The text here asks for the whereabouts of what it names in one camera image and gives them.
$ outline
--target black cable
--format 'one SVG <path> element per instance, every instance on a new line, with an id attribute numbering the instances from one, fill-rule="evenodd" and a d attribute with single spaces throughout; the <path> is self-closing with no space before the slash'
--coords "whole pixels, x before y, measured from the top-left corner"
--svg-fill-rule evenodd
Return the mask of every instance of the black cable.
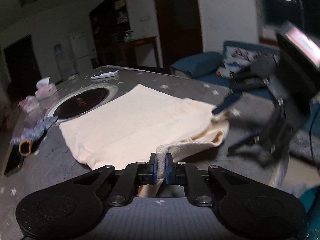
<path id="1" fill-rule="evenodd" d="M 315 113 L 315 115 L 314 115 L 314 117 L 312 119 L 311 126 L 310 126 L 310 129 L 309 129 L 309 143 L 310 143 L 310 151 L 311 151 L 311 160 L 314 163 L 314 165 L 316 166 L 316 168 L 318 169 L 318 173 L 319 173 L 320 168 L 317 165 L 317 162 L 315 160 L 315 156 L 314 156 L 314 153 L 313 153 L 312 140 L 311 140 L 311 131 L 312 131 L 313 124 L 315 123 L 315 120 L 317 119 L 319 113 L 320 113 L 320 105 L 318 106 L 318 109 L 316 110 L 316 113 Z"/>

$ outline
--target table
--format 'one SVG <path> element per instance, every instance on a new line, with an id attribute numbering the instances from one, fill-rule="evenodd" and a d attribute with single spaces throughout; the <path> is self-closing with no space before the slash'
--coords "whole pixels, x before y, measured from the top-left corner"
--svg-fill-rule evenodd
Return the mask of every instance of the table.
<path id="1" fill-rule="evenodd" d="M 117 79 L 108 81 L 105 79 L 90 80 L 93 75 L 114 70 L 119 70 L 119 78 Z M 74 80 L 65 81 L 57 85 L 57 89 L 62 98 L 83 87 L 101 82 L 107 82 L 118 87 L 118 92 L 112 100 L 124 95 L 137 84 L 142 84 L 174 97 L 191 98 L 213 105 L 220 104 L 229 91 L 225 87 L 197 80 L 128 68 L 106 67 L 97 68 L 87 74 L 80 75 Z M 275 177 L 275 171 L 278 169 L 279 163 L 262 168 L 256 160 L 247 155 L 232 157 L 227 155 L 228 146 L 245 137 L 250 130 L 268 121 L 274 109 L 273 103 L 263 98 L 244 94 L 234 107 L 241 113 L 241 117 L 229 119 L 230 129 L 225 142 L 220 147 L 190 156 L 185 161 L 193 163 L 203 170 L 207 169 L 209 165 L 219 165 L 265 184 L 276 183 L 274 180 L 278 177 Z M 1 240 L 22 238 L 22 233 L 15 219 L 15 209 L 23 197 L 88 171 L 90 169 L 87 166 L 79 164 L 72 157 L 59 127 L 53 125 L 47 132 L 46 140 L 40 143 L 39 152 L 25 158 L 23 167 L 19 172 L 1 178 L 0 188 L 4 189 L 0 194 Z M 183 194 L 183 188 L 180 186 L 161 188 L 158 192 L 159 197 L 180 196 L 181 194 Z"/>
<path id="2" fill-rule="evenodd" d="M 159 63 L 156 37 L 148 37 L 148 38 L 118 42 L 118 43 L 109 45 L 107 47 L 103 47 L 98 51 L 98 54 L 102 57 L 102 63 L 104 65 L 108 65 L 108 64 L 117 65 L 115 55 L 120 51 L 121 65 L 130 66 L 134 68 L 135 66 L 138 65 L 134 48 L 137 46 L 145 45 L 145 44 L 153 45 L 156 65 L 157 65 L 157 68 L 159 69 L 160 63 Z"/>

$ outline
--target gray ribbed panel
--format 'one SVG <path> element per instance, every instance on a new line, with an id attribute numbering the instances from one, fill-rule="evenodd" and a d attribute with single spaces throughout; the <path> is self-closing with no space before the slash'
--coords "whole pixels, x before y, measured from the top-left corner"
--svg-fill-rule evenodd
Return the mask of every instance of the gray ribbed panel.
<path id="1" fill-rule="evenodd" d="M 225 229 L 209 208 L 187 198 L 136 197 L 128 206 L 111 208 L 101 223 L 77 240 L 241 240 Z"/>

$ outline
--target wooden door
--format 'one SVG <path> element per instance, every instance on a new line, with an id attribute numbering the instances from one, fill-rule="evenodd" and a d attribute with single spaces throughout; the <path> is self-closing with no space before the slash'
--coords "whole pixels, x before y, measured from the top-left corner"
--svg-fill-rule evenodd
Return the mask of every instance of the wooden door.
<path id="1" fill-rule="evenodd" d="M 203 52 L 198 0 L 155 0 L 164 68 Z"/>
<path id="2" fill-rule="evenodd" d="M 13 97 L 33 96 L 41 74 L 33 52 L 31 35 L 5 48 L 4 56 L 11 78 L 10 87 L 14 88 Z"/>

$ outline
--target blue sofa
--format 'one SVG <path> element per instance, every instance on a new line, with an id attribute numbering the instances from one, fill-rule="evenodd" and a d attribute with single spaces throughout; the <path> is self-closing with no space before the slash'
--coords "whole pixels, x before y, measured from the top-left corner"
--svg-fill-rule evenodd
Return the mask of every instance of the blue sofa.
<path id="1" fill-rule="evenodd" d="M 218 52 L 205 52 L 198 55 L 183 58 L 175 62 L 174 64 L 172 64 L 172 72 L 175 73 L 175 71 L 178 70 L 180 72 L 184 72 L 185 75 L 189 78 L 193 78 L 196 80 L 200 80 L 203 82 L 208 82 L 208 83 L 212 83 L 220 86 L 229 87 L 230 86 L 229 79 L 222 78 L 215 74 L 217 68 L 221 66 L 223 58 L 227 57 L 226 48 L 228 46 L 280 55 L 280 51 L 277 49 L 272 49 L 265 46 L 248 44 L 248 43 L 243 43 L 238 41 L 225 41 L 223 44 L 222 55 Z M 271 99 L 267 89 L 251 91 L 250 93 L 262 98 Z M 319 104 L 310 104 L 310 108 L 311 108 L 310 119 L 303 127 L 303 130 L 305 130 L 306 132 L 309 132 L 311 121 L 315 115 L 318 105 Z M 320 138 L 320 118 L 318 118 L 315 121 L 314 126 L 312 128 L 312 133 L 313 135 Z"/>

